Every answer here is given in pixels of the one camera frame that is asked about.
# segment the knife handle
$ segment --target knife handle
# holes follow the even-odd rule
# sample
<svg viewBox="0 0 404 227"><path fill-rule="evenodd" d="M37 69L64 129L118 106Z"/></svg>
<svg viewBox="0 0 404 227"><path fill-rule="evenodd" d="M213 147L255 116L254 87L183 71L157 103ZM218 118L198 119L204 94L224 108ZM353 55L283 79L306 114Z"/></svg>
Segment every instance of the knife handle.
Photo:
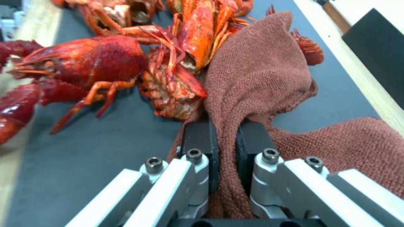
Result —
<svg viewBox="0 0 404 227"><path fill-rule="evenodd" d="M337 24L339 29L345 34L349 29L351 29L351 25L348 21L340 14L340 12L330 3L327 2L323 5L324 11L331 17L331 19Z"/></svg>

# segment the gray table surface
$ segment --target gray table surface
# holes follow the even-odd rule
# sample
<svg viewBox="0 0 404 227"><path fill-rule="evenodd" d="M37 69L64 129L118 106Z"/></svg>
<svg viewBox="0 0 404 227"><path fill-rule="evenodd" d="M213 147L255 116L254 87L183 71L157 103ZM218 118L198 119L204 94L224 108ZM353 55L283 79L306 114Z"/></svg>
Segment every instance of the gray table surface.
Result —
<svg viewBox="0 0 404 227"><path fill-rule="evenodd" d="M271 3L277 11L291 11L292 27L316 41L325 54L321 65L310 67L318 95L278 115L274 125L306 132L352 118L378 117L293 0L256 1L250 15L264 17ZM57 43L92 36L76 12L65 10L62 17ZM160 12L154 21L166 27L171 16ZM165 157L181 127L181 122L155 117L134 89L121 92L102 118L95 117L100 105L92 106L59 134L49 135L72 105L38 108L6 226L66 224L123 168L137 170L150 156Z"/></svg>

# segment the hex socket screw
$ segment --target hex socket screw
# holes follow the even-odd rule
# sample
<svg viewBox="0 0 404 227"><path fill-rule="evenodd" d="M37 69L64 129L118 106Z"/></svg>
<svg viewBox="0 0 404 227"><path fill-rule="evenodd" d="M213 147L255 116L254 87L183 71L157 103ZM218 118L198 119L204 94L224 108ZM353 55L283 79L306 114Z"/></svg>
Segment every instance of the hex socket screw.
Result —
<svg viewBox="0 0 404 227"><path fill-rule="evenodd" d="M196 148L187 150L186 152L187 161L194 163L195 165L202 161L202 151Z"/></svg>
<svg viewBox="0 0 404 227"><path fill-rule="evenodd" d="M324 166L323 160L321 160L316 156L308 156L305 159L305 162L318 173L321 173L321 171L323 170Z"/></svg>
<svg viewBox="0 0 404 227"><path fill-rule="evenodd" d="M150 174L159 173L163 169L163 161L158 157L151 157L145 161L146 171Z"/></svg>
<svg viewBox="0 0 404 227"><path fill-rule="evenodd" d="M265 148L262 151L262 160L268 164L274 165L278 163L279 152L273 148Z"/></svg>

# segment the towel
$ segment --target towel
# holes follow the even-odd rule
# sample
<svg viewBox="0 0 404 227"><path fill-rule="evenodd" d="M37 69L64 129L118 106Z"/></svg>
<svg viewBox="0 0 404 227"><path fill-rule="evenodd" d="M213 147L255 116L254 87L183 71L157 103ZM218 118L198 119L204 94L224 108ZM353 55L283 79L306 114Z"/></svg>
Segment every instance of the towel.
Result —
<svg viewBox="0 0 404 227"><path fill-rule="evenodd" d="M254 217L236 170L236 132L244 118L264 124L285 160L318 156L331 172L356 168L404 196L404 140L382 120L352 119L303 134L271 125L274 116L317 93L305 57L288 32L291 22L290 12L256 21L226 41L209 65L204 107L217 131L220 184L210 197L208 217Z"/></svg>

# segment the crawfish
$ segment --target crawfish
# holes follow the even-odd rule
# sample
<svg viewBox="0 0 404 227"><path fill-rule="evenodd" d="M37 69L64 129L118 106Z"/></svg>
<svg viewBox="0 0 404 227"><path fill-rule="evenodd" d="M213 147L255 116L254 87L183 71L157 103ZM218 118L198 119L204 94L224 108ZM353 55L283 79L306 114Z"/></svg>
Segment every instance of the crawfish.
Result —
<svg viewBox="0 0 404 227"><path fill-rule="evenodd" d="M247 15L253 9L254 5L254 0L227 0L218 2L231 8L232 17ZM172 14L182 13L184 15L190 15L196 8L197 3L198 0L167 0L167 7Z"/></svg>
<svg viewBox="0 0 404 227"><path fill-rule="evenodd" d="M157 10L164 10L161 0L52 0L59 6L76 7L96 35L111 35L122 27L148 23Z"/></svg>
<svg viewBox="0 0 404 227"><path fill-rule="evenodd" d="M16 79L33 78L33 81L0 98L0 144L31 120L37 103L46 106L77 102L51 133L60 131L80 109L106 100L97 113L100 117L116 92L133 87L147 68L147 56L136 38L130 36L86 38L46 48L35 42L9 41L0 43L0 49L0 53L7 51L0 61L10 54L25 56L33 51L24 58L13 59L15 64L10 73Z"/></svg>
<svg viewBox="0 0 404 227"><path fill-rule="evenodd" d="M269 16L274 13L275 7L271 4L271 7L267 10L266 15ZM302 50L308 65L317 65L321 64L324 61L323 49L321 49L321 47L317 43L315 43L308 37L301 36L296 28L292 32L290 32L290 35L299 44L299 47Z"/></svg>
<svg viewBox="0 0 404 227"><path fill-rule="evenodd" d="M136 37L148 34L161 42L150 53L149 67L141 75L139 90L151 99L155 115L186 120L207 95L194 75L209 64L217 49L242 25L230 26L225 21L221 30L215 31L212 0L200 0L188 19L181 17L174 14L173 26L168 31L156 25L122 31Z"/></svg>

